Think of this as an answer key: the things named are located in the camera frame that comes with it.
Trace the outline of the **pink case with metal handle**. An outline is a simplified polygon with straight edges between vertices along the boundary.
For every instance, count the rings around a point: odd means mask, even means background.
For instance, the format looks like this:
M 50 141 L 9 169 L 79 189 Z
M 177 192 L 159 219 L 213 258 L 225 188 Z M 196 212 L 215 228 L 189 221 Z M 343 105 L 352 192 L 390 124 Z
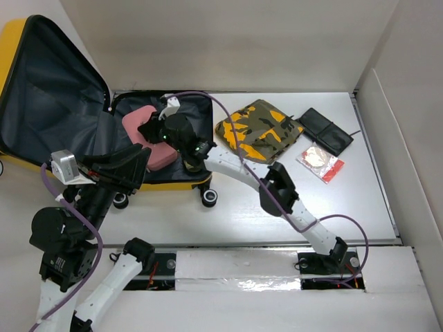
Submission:
M 160 138 L 160 124 L 154 119 L 156 109 L 147 105 L 132 111 L 122 119 L 122 125 L 133 144 L 149 147 L 151 154 L 147 162 L 149 172 L 158 171 L 173 163 L 177 151 Z

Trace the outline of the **clear packet with red print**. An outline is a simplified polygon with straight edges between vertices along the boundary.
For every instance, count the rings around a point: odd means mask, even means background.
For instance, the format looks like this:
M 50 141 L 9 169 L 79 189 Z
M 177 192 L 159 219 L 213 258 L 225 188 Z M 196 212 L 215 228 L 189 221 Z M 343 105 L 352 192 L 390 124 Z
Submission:
M 329 184 L 345 165 L 344 161 L 316 143 L 299 154 L 296 160 L 325 184 Z

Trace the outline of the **black pouch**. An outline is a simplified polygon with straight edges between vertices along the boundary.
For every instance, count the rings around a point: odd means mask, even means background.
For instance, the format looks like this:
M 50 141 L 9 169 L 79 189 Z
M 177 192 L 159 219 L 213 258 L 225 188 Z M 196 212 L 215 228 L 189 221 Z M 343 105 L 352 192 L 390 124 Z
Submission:
M 309 108 L 297 121 L 303 126 L 304 134 L 328 153 L 338 157 L 354 141 L 334 122 L 314 108 Z

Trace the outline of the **light green mug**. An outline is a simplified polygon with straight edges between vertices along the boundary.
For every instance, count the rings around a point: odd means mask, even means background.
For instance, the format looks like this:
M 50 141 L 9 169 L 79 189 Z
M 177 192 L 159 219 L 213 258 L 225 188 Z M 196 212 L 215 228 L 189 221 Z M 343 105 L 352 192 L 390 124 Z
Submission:
M 204 167 L 202 163 L 197 163 L 193 165 L 186 160 L 183 160 L 183 166 L 185 167 L 186 171 L 190 173 L 198 173 Z

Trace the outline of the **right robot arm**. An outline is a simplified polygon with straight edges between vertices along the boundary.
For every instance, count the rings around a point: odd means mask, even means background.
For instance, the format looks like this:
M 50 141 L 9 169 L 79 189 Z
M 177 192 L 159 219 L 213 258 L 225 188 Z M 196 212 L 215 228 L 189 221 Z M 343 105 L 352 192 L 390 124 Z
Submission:
M 305 207 L 282 163 L 263 165 L 236 156 L 215 142 L 198 136 L 182 114 L 163 119 L 154 114 L 136 130 L 150 143 L 169 144 L 190 167 L 220 173 L 253 188 L 267 214 L 286 220 L 308 240 L 323 269 L 335 272 L 344 265 L 348 249 L 346 242 L 323 226 Z

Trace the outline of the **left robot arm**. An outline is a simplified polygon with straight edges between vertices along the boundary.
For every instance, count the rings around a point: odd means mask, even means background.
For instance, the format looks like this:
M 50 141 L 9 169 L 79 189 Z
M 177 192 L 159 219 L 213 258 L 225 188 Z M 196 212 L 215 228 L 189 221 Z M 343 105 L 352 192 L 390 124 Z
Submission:
M 126 285 L 155 268 L 154 246 L 133 238 L 99 286 L 77 303 L 102 257 L 100 226 L 116 195 L 130 196 L 141 188 L 150 154 L 141 144 L 80 158 L 60 150 L 42 164 L 42 181 L 60 206 L 42 208 L 31 222 L 29 243 L 43 253 L 31 331 L 93 331 Z

